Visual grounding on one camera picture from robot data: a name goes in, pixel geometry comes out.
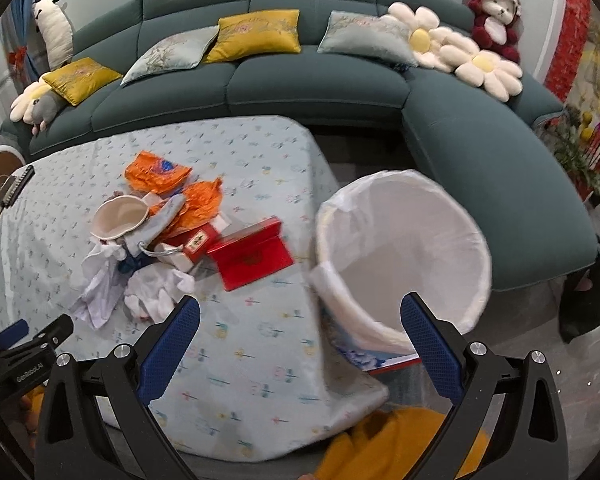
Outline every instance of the sofa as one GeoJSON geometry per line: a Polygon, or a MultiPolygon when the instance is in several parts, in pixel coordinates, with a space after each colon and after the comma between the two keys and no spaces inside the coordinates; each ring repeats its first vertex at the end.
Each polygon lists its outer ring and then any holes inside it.
{"type": "Polygon", "coordinates": [[[376,16],[396,1],[430,7],[466,34],[474,22],[471,10],[451,0],[132,0],[75,33],[74,60],[91,57],[125,73],[171,34],[262,9],[300,10],[302,52],[201,65],[124,88],[115,81],[65,109],[36,137],[30,126],[8,119],[1,133],[37,160],[122,132],[222,116],[277,114],[309,126],[400,130],[419,170],[480,226],[496,290],[592,264],[596,237],[587,212],[533,131],[558,116],[562,104],[533,77],[525,73],[522,94],[502,104],[453,75],[419,68],[400,74],[372,60],[316,52],[332,10],[376,16]]]}

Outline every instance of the white mug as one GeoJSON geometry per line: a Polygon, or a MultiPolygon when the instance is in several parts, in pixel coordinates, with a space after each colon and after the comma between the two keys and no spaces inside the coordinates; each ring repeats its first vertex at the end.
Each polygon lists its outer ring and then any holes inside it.
{"type": "Polygon", "coordinates": [[[115,240],[140,227],[149,215],[141,198],[121,195],[102,204],[91,221],[91,234],[100,240],[115,240]]]}

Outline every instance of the orange plastic bag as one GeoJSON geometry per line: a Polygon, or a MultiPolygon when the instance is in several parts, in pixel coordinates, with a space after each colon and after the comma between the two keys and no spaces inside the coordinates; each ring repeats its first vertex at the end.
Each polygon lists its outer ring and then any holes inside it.
{"type": "Polygon", "coordinates": [[[125,178],[132,189],[160,195],[174,189],[191,173],[191,168],[173,164],[151,152],[140,152],[126,167],[125,178]]]}
{"type": "MultiPolygon", "coordinates": [[[[216,178],[213,182],[202,180],[186,186],[182,190],[183,195],[187,198],[186,202],[176,218],[158,236],[156,242],[191,231],[206,224],[216,216],[220,211],[220,203],[222,202],[221,185],[222,179],[216,178]]],[[[166,203],[167,201],[163,200],[154,205],[149,209],[149,214],[155,215],[166,203]]]]}

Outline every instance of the black bag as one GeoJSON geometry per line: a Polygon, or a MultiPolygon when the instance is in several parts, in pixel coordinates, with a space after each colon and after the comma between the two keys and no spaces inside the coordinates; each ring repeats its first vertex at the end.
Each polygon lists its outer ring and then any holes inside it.
{"type": "Polygon", "coordinates": [[[595,263],[567,276],[558,311],[560,337],[565,343],[600,326],[600,237],[595,263]],[[591,280],[589,290],[577,290],[583,278],[591,280]]]}

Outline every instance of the table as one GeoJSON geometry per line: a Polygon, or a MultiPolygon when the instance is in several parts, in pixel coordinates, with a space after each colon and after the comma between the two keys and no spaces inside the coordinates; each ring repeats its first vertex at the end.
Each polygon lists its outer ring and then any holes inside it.
{"type": "MultiPolygon", "coordinates": [[[[0,217],[0,330],[23,318],[36,333],[73,304],[91,216],[113,191],[127,189],[123,171],[140,150],[191,166],[189,181],[222,175],[222,212],[239,226],[277,215],[296,260],[233,292],[224,291],[212,264],[196,274],[200,329],[165,395],[150,405],[174,446],[264,460],[339,433],[382,405],[386,387],[320,338],[306,273],[315,212],[337,182],[311,133],[287,118],[168,124],[37,161],[35,177],[0,217]]],[[[60,350],[100,357],[133,343],[145,327],[120,303],[97,332],[76,321],[60,350]]],[[[100,408],[115,424],[108,403],[100,408]]]]}

